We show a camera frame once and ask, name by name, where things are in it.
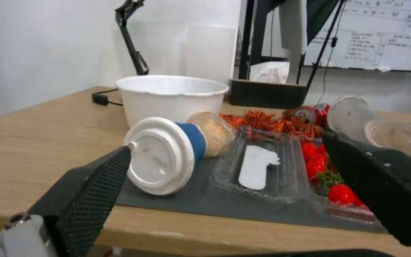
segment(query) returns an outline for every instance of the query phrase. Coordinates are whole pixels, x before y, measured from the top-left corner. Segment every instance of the tissue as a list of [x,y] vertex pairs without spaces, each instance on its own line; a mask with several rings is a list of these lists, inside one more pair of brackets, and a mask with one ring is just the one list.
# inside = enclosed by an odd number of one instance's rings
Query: tissue
[[283,84],[290,72],[289,62],[267,62],[250,67],[250,80]]

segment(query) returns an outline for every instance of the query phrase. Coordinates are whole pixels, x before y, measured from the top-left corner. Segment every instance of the white cup lid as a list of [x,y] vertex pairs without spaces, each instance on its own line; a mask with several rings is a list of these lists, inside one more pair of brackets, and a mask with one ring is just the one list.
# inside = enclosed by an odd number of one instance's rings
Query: white cup lid
[[123,145],[132,145],[127,176],[147,193],[176,192],[193,173],[193,147],[185,132],[168,119],[150,117],[138,122]]

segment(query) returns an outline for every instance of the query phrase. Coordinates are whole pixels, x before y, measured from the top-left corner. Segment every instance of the whiteboard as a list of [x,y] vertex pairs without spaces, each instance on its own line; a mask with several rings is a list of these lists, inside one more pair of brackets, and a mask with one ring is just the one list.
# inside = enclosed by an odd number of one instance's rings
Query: whiteboard
[[[304,65],[316,62],[335,12],[308,45]],[[411,0],[348,0],[337,38],[329,67],[411,71]],[[320,66],[330,53],[328,43]]]

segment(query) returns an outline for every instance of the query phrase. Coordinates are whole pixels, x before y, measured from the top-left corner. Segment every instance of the clear plastic food tray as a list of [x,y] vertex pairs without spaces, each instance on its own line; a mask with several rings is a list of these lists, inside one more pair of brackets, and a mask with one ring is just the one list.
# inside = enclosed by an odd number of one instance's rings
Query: clear plastic food tray
[[[321,143],[320,140],[314,140],[314,144]],[[339,205],[331,202],[327,197],[318,194],[316,188],[312,186],[307,177],[304,158],[302,156],[302,150],[300,146],[300,140],[298,138],[293,139],[293,148],[296,158],[297,166],[300,168],[299,172],[302,174],[302,181],[305,187],[305,199],[310,202],[315,211],[319,213],[326,213],[336,218],[342,218],[349,221],[355,221],[359,223],[365,223],[369,226],[382,227],[382,224],[374,216],[374,214],[365,208],[359,208],[357,206]]]
[[[247,145],[257,145],[274,151],[280,158],[279,165],[267,167],[266,187],[262,190],[251,190],[238,182]],[[296,172],[297,168],[293,160],[292,137],[281,133],[241,127],[236,139],[215,165],[211,181],[216,186],[233,192],[269,201],[292,203],[302,197],[299,185],[301,177],[300,173]]]

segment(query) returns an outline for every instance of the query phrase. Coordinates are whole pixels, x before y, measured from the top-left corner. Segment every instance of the red soda can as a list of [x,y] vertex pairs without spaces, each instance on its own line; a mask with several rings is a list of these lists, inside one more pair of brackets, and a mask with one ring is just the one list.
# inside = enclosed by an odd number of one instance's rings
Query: red soda can
[[318,118],[318,125],[321,127],[326,126],[328,123],[328,119],[326,118],[328,116],[328,111],[331,106],[329,104],[318,104],[316,106],[316,115]]
[[316,115],[316,109],[310,105],[304,105],[294,110],[294,117],[301,117],[312,125],[317,125],[318,118]]

